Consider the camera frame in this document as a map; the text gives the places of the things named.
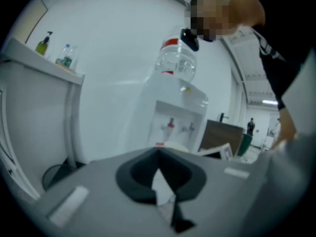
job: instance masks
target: green soap bottle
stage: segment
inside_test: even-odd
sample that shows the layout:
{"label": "green soap bottle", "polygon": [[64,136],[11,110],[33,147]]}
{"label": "green soap bottle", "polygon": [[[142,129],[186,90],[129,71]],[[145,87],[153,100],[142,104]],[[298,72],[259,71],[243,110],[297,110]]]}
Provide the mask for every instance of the green soap bottle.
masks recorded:
{"label": "green soap bottle", "polygon": [[48,47],[49,36],[46,36],[43,41],[38,43],[37,47],[35,48],[35,51],[37,53],[40,53],[41,55],[45,54],[45,52],[47,50],[47,47]]}

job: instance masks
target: neck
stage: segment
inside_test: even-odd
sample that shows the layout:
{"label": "neck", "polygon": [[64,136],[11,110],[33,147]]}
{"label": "neck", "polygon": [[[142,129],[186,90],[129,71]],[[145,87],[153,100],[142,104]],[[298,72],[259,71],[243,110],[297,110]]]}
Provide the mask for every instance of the neck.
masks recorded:
{"label": "neck", "polygon": [[231,6],[237,13],[239,24],[243,26],[264,26],[265,11],[259,0],[230,0]]}

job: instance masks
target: red label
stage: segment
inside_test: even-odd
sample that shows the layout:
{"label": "red label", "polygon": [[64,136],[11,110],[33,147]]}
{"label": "red label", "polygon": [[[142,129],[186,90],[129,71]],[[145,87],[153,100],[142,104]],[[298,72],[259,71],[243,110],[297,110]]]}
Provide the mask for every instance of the red label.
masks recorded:
{"label": "red label", "polygon": [[173,71],[163,71],[162,73],[169,73],[173,75]]}
{"label": "red label", "polygon": [[162,47],[160,50],[162,50],[164,47],[168,45],[176,45],[176,44],[178,44],[178,39],[168,39],[167,41],[164,42],[164,44],[162,44]]}

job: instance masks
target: black sleeve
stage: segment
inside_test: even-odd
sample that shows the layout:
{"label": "black sleeve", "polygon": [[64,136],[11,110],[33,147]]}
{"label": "black sleeve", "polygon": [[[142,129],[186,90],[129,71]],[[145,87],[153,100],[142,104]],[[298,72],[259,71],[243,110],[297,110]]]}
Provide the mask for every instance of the black sleeve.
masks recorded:
{"label": "black sleeve", "polygon": [[265,56],[260,53],[260,58],[272,91],[276,95],[277,107],[281,110],[285,108],[281,97],[291,85],[299,70],[280,59],[273,59],[271,56]]}

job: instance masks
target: person in dark clothing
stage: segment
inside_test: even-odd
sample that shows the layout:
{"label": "person in dark clothing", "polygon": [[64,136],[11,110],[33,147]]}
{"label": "person in dark clothing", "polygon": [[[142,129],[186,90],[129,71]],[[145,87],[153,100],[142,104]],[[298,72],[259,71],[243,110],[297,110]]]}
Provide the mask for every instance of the person in dark clothing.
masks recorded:
{"label": "person in dark clothing", "polygon": [[240,26],[252,27],[259,40],[259,55],[276,96],[281,131],[278,141],[294,139],[296,129],[282,102],[315,47],[314,0],[191,0],[186,9],[190,29],[206,41],[235,33]]}
{"label": "person in dark clothing", "polygon": [[253,118],[251,118],[250,122],[247,126],[247,134],[251,137],[253,136],[253,130],[255,129],[255,123],[253,122]]}

